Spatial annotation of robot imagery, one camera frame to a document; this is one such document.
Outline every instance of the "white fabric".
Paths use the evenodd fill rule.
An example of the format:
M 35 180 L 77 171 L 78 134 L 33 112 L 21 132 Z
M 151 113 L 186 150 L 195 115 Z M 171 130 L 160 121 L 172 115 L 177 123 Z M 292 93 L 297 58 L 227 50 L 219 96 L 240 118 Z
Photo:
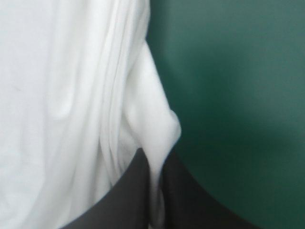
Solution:
M 0 228 L 55 229 L 142 147 L 151 213 L 180 135 L 145 42 L 148 0 L 0 0 Z

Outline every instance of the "teal wall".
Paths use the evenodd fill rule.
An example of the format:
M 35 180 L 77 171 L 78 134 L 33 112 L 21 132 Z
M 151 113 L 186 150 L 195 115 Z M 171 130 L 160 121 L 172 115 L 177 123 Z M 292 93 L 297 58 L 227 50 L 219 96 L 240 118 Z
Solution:
M 152 0 L 148 33 L 196 180 L 265 229 L 305 228 L 305 1 Z

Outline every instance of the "cloth drape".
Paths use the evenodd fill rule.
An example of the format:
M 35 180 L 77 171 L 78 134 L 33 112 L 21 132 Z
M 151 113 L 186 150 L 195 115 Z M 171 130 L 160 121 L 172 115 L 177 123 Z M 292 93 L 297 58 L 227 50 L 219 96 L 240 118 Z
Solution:
M 145 41 L 148 0 L 0 2 L 0 228 L 54 229 L 116 184 L 134 152 L 164 222 L 162 164 L 180 136 Z

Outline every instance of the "white shirt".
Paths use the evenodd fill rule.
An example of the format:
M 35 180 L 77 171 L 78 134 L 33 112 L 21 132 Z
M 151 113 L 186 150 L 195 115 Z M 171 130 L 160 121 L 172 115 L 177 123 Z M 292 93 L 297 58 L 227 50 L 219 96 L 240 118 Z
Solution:
M 54 229 L 137 148 L 158 179 L 180 136 L 145 41 L 148 0 L 0 0 L 0 228 Z

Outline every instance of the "green background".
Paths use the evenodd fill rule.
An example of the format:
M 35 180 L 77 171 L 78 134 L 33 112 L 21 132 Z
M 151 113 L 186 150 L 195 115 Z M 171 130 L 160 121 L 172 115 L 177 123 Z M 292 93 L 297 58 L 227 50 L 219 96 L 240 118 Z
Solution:
M 176 151 L 222 204 L 305 228 L 305 1 L 152 0 L 148 43 Z

